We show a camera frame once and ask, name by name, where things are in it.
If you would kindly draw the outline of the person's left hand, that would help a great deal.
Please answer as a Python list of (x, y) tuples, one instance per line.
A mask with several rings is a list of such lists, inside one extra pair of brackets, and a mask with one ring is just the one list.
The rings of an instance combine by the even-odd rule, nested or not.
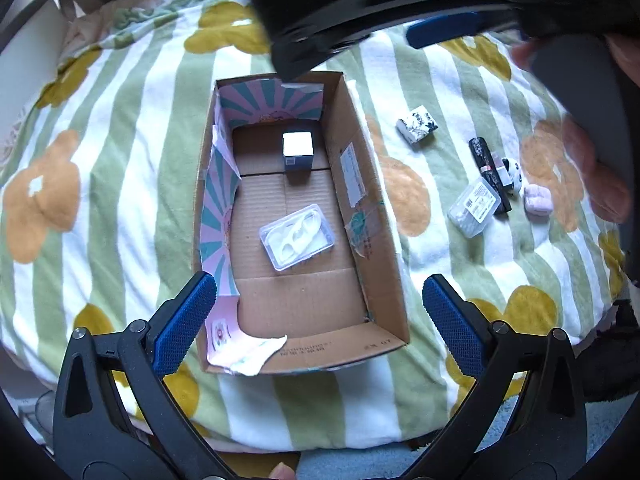
[(296, 480), (296, 472), (286, 463), (278, 463), (277, 466), (270, 471), (269, 479)]

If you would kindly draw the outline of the person's right hand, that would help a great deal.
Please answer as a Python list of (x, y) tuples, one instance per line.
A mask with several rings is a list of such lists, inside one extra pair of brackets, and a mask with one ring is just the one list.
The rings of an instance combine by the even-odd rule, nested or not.
[[(606, 38), (618, 67), (639, 84), (639, 41), (622, 36)], [(624, 181), (598, 161), (597, 151), (580, 122), (566, 112), (561, 126), (565, 151), (578, 169), (592, 210), (603, 220), (621, 224), (628, 219), (634, 199)]]

